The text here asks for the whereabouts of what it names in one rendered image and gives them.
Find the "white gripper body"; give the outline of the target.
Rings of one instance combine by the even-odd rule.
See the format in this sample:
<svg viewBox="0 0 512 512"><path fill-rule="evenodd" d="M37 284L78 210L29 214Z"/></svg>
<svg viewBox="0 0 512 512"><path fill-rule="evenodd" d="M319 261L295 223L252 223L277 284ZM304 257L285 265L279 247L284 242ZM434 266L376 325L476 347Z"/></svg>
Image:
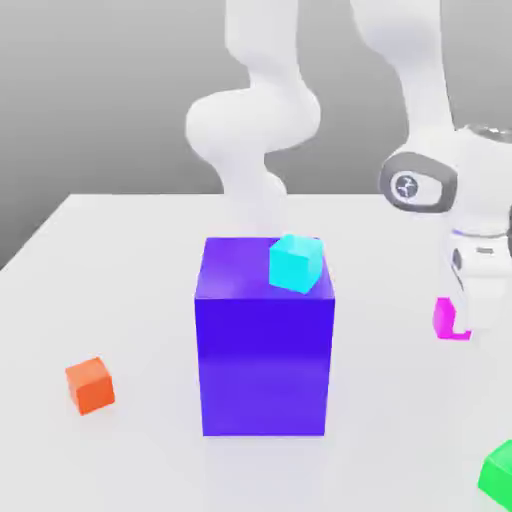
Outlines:
<svg viewBox="0 0 512 512"><path fill-rule="evenodd" d="M507 279L512 276L508 237L451 234L448 257L462 286L470 279Z"/></svg>

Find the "small magenta cube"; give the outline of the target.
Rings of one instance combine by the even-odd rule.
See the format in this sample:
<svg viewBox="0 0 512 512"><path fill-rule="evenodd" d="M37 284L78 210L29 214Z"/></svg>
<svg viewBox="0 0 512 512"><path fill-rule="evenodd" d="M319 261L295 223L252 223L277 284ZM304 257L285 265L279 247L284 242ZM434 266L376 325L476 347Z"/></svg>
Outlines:
<svg viewBox="0 0 512 512"><path fill-rule="evenodd" d="M432 324L437 337L441 340L469 341L471 332L454 331L456 309L449 297L438 297L432 318Z"/></svg>

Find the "small green cube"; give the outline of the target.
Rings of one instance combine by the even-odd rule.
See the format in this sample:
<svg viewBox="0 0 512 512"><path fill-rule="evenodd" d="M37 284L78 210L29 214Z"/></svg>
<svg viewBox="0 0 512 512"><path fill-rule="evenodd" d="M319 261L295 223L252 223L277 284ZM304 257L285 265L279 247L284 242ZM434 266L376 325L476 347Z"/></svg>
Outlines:
<svg viewBox="0 0 512 512"><path fill-rule="evenodd" d="M512 512L512 439L485 458L478 488L508 512Z"/></svg>

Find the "small cyan cube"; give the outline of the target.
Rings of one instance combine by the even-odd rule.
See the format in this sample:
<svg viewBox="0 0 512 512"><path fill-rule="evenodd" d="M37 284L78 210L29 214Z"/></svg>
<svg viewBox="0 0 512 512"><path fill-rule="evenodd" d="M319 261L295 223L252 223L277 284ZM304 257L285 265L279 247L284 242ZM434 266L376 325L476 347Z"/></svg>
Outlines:
<svg viewBox="0 0 512 512"><path fill-rule="evenodd" d="M323 272L323 242L314 237L286 234L269 249L269 283L307 294Z"/></svg>

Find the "small orange cube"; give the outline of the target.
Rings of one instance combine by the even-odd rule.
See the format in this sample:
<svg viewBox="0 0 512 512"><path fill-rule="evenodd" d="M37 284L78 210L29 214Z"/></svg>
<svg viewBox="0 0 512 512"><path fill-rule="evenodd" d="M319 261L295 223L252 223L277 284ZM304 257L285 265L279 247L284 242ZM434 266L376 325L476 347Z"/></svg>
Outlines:
<svg viewBox="0 0 512 512"><path fill-rule="evenodd" d="M115 402L112 376L99 357L65 369L71 399L81 415Z"/></svg>

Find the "large purple box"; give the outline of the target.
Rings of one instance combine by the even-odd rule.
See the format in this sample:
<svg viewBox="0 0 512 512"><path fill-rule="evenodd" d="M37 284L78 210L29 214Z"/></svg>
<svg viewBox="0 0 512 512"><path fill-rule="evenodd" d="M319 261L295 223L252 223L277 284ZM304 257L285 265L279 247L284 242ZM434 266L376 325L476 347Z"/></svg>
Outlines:
<svg viewBox="0 0 512 512"><path fill-rule="evenodd" d="M273 238L209 237L194 297L206 436L325 432L335 293L269 282Z"/></svg>

